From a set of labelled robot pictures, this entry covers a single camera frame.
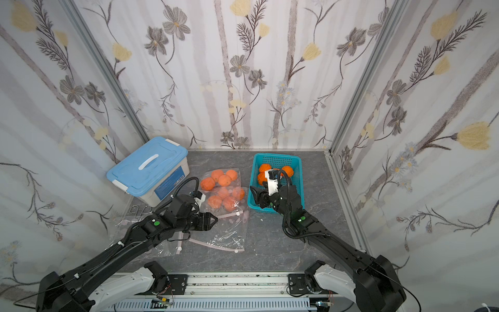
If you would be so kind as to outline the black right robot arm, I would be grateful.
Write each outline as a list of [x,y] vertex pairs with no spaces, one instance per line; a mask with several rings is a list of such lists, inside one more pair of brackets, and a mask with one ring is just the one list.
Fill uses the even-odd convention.
[[384,256],[373,257],[329,231],[307,212],[297,188],[284,170],[269,170],[262,187],[250,187],[256,205],[283,217],[282,230],[322,252],[340,265],[337,270],[318,262],[307,271],[309,289],[332,291],[353,302],[360,311],[398,311],[410,295]]

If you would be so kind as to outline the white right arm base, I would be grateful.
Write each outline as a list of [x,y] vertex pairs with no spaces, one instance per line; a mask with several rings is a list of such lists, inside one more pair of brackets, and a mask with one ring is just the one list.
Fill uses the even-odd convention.
[[288,275],[287,292],[292,296],[340,295],[356,302],[354,289],[355,284],[348,274],[324,261],[316,261],[303,273]]

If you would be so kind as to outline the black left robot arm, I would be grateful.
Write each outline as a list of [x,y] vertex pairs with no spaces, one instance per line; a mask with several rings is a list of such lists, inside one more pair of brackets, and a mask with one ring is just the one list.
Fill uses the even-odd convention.
[[132,260],[149,252],[175,233],[209,231],[216,216],[201,212],[198,187],[189,194],[175,190],[171,199],[132,224],[124,236],[84,264],[59,275],[52,272],[41,281],[34,295],[35,311],[98,311],[127,295],[106,290],[107,280]]

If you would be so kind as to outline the orange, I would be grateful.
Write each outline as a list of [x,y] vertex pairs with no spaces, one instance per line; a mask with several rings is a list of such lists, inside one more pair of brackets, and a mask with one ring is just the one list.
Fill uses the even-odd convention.
[[265,173],[267,170],[271,170],[272,169],[272,166],[270,164],[262,164],[260,167],[259,167],[259,173]]
[[290,178],[294,175],[294,170],[291,166],[283,166],[281,169],[286,172],[287,176]]
[[265,172],[260,172],[257,176],[257,182],[259,185],[263,186],[264,182],[267,182],[267,177]]

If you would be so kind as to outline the clear zip-top bag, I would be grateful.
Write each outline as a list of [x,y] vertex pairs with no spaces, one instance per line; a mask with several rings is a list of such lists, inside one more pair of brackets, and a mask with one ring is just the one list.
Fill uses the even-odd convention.
[[209,231],[192,231],[189,239],[186,239],[187,235],[180,235],[182,241],[178,242],[175,255],[179,255],[189,243],[236,254],[244,252],[249,211],[241,208],[230,213],[224,209],[207,211],[214,214],[218,222]]
[[220,168],[201,176],[201,208],[217,216],[241,212],[248,191],[242,185],[239,168]]

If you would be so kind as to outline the clear zip-top bag front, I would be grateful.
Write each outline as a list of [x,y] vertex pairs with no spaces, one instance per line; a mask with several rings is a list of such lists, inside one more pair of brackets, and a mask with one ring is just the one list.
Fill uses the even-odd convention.
[[218,222],[209,231],[192,231],[189,239],[186,239],[187,235],[180,235],[182,241],[178,242],[175,255],[179,255],[189,243],[236,254],[244,252],[249,211],[241,208],[230,213],[224,209],[207,211],[214,214]]

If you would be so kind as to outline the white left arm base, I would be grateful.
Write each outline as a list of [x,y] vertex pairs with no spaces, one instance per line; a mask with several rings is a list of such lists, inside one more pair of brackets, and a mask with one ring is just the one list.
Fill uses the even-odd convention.
[[141,294],[158,298],[163,295],[184,295],[187,282],[187,274],[169,274],[158,262],[151,261],[135,272],[99,286],[89,296],[90,301],[95,301],[90,310],[103,311],[126,298]]

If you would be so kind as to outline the blue lid storage box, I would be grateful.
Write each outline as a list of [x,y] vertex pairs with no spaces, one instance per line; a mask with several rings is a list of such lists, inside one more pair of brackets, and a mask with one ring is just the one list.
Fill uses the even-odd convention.
[[157,207],[189,174],[188,150],[157,136],[107,172],[121,191]]

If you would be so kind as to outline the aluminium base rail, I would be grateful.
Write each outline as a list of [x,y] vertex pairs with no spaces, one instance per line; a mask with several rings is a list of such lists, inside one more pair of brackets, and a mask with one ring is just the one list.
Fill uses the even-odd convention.
[[340,295],[289,295],[294,273],[189,273],[184,295],[135,295],[103,311],[341,311],[344,303],[360,311]]

